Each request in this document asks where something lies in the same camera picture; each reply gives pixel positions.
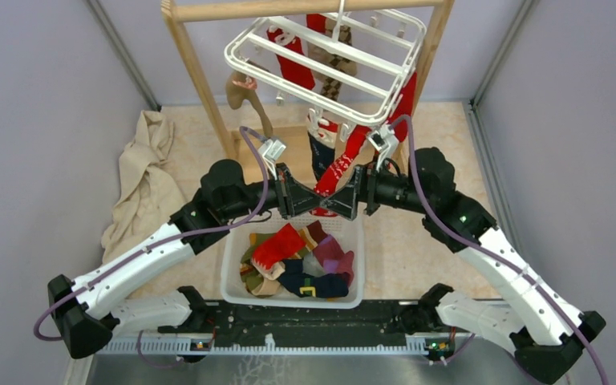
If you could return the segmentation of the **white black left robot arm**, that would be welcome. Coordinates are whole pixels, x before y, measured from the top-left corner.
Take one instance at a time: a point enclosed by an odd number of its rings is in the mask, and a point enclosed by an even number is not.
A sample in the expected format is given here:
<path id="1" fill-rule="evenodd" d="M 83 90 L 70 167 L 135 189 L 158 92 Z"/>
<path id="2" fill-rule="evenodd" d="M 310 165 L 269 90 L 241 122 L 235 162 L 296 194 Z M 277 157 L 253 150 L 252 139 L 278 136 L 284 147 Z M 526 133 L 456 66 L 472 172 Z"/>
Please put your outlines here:
<path id="1" fill-rule="evenodd" d="M 284 164 L 273 172 L 261 172 L 263 181 L 247 184 L 237 161 L 215 162 L 201 177 L 194 198 L 144 241 L 90 273 L 51 279 L 48 315 L 69 355 L 73 359 L 91 356 L 125 332 L 203 330 L 209 320 L 208 306 L 191 286 L 162 298 L 129 300 L 128 296 L 261 212 L 277 209 L 291 218 L 322 203 L 322 197 L 297 182 Z"/>

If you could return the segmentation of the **maroon purple sock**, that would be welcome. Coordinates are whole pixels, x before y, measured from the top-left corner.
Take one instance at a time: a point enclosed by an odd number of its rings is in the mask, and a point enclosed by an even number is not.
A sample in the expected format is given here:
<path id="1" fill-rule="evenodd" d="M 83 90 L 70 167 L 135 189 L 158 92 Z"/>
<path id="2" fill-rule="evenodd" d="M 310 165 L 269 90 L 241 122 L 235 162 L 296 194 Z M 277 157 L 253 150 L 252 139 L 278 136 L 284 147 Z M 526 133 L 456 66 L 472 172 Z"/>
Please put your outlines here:
<path id="1" fill-rule="evenodd" d="M 348 286 L 351 285 L 354 279 L 353 251 L 344 252 L 338 241 L 333 236 L 328 236 L 313 249 L 313 255 L 326 274 L 336 274 Z"/>

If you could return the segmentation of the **wooden hanger rack frame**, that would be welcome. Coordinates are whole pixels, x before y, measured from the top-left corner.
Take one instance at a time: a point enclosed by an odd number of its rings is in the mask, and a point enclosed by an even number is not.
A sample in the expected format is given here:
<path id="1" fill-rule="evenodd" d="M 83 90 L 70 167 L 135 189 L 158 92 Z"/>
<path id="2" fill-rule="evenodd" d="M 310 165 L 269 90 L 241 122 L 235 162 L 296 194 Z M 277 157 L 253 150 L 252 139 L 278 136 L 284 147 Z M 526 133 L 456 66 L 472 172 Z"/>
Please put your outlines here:
<path id="1" fill-rule="evenodd" d="M 201 61 L 188 34 L 186 26 L 189 23 L 233 20 L 235 22 L 234 39 L 260 17 L 309 15 L 314 18 L 317 14 L 345 10 L 349 11 L 353 18 L 368 20 L 374 10 L 395 9 L 407 14 L 408 7 L 409 2 L 407 1 L 252 1 L 216 2 L 188 6 L 179 6 L 173 1 L 164 1 L 161 4 L 161 13 L 185 69 L 200 97 L 209 122 L 212 124 L 213 131 L 221 143 L 225 157 L 237 159 L 240 137 L 225 126 L 221 111 L 209 86 L 209 72 L 201 66 Z M 430 1 L 428 7 L 432 8 L 432 16 L 429 22 L 424 23 L 427 33 L 415 66 L 417 84 L 413 113 L 419 102 L 453 4 L 450 1 Z M 224 59 L 224 89 L 229 107 L 236 110 L 244 103 L 250 103 L 259 115 L 262 131 L 265 134 L 280 136 L 290 146 L 285 153 L 285 158 L 303 168 L 309 168 L 311 151 L 307 129 L 309 124 L 317 125 L 317 122 L 312 122 L 309 117 L 310 104 L 290 95 L 279 99 L 277 89 L 258 81 L 256 91 L 233 85 L 233 79 L 243 80 L 245 75 L 235 71 L 225 61 L 224 50 L 231 41 L 224 43 L 221 53 Z M 346 140 L 341 139 L 342 129 L 346 125 L 332 118 L 326 120 L 338 125 L 335 156 L 339 157 L 345 150 L 349 137 Z M 367 152 L 377 154 L 368 140 L 358 156 L 363 156 Z"/>

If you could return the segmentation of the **brown argyle sock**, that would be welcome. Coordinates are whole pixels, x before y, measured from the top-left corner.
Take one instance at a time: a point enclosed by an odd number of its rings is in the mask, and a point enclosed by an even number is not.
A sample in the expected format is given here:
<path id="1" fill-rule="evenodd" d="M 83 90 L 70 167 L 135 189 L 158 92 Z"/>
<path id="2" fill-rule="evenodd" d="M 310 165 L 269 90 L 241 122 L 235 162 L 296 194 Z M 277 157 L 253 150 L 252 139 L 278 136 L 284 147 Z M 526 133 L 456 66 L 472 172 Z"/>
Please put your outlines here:
<path id="1" fill-rule="evenodd" d="M 338 41 L 348 46 L 352 45 L 352 31 L 348 26 L 341 26 L 338 34 Z M 349 76 L 357 75 L 357 64 L 348 58 L 327 52 L 313 43 L 306 44 L 308 57 L 319 62 L 335 71 L 340 71 Z M 337 101 L 341 92 L 342 82 L 332 76 L 322 72 L 311 70 L 312 76 L 322 84 L 320 94 L 333 101 Z"/>

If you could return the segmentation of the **red snowflake pattern sock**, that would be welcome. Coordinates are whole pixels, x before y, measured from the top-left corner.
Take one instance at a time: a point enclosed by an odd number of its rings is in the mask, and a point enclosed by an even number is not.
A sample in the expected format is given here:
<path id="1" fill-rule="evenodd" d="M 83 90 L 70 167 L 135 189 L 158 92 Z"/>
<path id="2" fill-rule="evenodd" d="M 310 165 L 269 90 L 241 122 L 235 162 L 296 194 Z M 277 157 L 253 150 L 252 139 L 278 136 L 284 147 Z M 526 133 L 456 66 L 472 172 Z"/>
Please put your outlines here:
<path id="1" fill-rule="evenodd" d="M 370 128 L 357 125 L 346 141 L 346 147 L 339 157 L 328 167 L 320 181 L 314 186 L 314 191 L 322 197 L 332 195 L 345 172 L 353 164 L 355 158 L 361 152 Z"/>

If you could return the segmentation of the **olive green striped sock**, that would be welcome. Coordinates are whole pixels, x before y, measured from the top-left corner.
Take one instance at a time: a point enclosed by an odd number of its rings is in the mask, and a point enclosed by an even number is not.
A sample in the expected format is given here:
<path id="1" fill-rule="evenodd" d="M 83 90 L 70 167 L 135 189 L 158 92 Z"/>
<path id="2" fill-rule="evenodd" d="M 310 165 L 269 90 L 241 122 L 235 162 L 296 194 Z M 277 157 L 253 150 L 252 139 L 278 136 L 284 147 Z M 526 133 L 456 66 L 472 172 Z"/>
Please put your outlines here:
<path id="1" fill-rule="evenodd" d="M 279 282 L 264 277 L 252 263 L 254 251 L 272 236 L 272 233 L 251 233 L 249 235 L 250 246 L 242 255 L 240 261 L 241 281 L 246 291 L 257 298 L 274 296 L 281 287 Z"/>

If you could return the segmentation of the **grey striped sock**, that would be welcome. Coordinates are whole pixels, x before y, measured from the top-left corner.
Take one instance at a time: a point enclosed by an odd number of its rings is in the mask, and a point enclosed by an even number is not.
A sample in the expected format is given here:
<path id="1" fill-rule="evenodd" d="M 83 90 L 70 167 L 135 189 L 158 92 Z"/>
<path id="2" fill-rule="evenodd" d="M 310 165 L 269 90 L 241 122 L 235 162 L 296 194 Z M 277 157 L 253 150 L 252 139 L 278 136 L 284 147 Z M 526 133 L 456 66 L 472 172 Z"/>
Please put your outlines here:
<path id="1" fill-rule="evenodd" d="M 302 271 L 304 274 L 308 274 L 315 278 L 326 275 L 326 271 L 312 253 L 307 254 L 302 259 Z"/>

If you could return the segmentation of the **white perforated plastic basket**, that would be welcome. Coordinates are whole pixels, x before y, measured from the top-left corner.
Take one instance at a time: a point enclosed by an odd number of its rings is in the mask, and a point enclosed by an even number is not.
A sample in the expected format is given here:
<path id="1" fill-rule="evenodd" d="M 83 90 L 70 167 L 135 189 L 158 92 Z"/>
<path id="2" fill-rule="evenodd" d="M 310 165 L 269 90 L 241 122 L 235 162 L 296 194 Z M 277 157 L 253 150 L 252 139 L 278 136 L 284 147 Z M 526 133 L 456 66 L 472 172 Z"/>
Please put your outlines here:
<path id="1" fill-rule="evenodd" d="M 354 270 L 353 282 L 349 286 L 348 295 L 344 298 L 335 299 L 300 298 L 284 288 L 280 289 L 277 294 L 267 298 L 259 298 L 252 295 L 245 288 L 239 274 L 239 265 L 243 253 L 251 246 L 249 235 L 251 233 L 275 233 L 287 223 L 298 228 L 308 225 L 315 220 L 321 222 L 325 232 L 334 237 L 343 251 L 355 253 L 355 260 L 352 264 Z M 235 228 L 226 238 L 222 257 L 220 292 L 224 300 L 238 305 L 332 310 L 352 309 L 363 299 L 365 261 L 364 229 L 361 220 L 348 221 L 341 217 L 315 217 L 309 213 L 285 220 L 280 217 L 277 210 L 274 210 L 272 217 L 268 221 L 249 223 Z"/>

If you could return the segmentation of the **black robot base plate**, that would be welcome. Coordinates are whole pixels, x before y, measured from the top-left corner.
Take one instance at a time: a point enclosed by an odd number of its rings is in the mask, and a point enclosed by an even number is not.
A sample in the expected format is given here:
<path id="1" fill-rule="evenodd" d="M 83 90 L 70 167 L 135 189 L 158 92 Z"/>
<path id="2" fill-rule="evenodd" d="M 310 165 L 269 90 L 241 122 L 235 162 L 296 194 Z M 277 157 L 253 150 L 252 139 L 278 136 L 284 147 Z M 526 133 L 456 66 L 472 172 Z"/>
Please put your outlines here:
<path id="1" fill-rule="evenodd" d="M 215 347 L 259 347 L 268 334 L 277 347 L 401 347 L 417 333 L 447 338 L 415 301 L 364 300 L 352 309 L 289 308 L 210 302 L 200 321 L 160 326 L 162 334 L 215 334 Z"/>

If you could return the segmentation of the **black santa belt sock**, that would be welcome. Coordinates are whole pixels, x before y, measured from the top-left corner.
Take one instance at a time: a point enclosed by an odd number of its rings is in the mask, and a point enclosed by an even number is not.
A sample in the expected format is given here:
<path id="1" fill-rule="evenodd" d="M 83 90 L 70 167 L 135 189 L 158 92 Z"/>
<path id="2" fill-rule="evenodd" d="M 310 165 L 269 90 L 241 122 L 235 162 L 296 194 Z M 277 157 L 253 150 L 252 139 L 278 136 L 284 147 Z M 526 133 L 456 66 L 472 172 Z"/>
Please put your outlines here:
<path id="1" fill-rule="evenodd" d="M 277 278 L 284 289 L 300 298 L 343 298 L 349 294 L 347 281 L 338 274 L 316 277 L 303 270 L 303 261 L 286 259 L 285 271 Z"/>

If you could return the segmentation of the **white plastic clip hanger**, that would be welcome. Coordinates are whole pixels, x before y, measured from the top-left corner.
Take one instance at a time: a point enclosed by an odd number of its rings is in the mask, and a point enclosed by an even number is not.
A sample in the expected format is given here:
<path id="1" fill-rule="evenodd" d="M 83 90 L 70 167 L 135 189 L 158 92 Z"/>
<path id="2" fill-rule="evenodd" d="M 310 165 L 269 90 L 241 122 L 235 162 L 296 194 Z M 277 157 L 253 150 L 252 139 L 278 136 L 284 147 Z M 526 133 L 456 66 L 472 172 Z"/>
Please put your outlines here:
<path id="1" fill-rule="evenodd" d="M 377 128 L 402 103 L 427 27 L 395 9 L 368 20 L 340 10 L 311 18 L 257 18 L 224 50 L 235 71 L 310 104 L 312 122 L 332 118 L 346 126 Z"/>

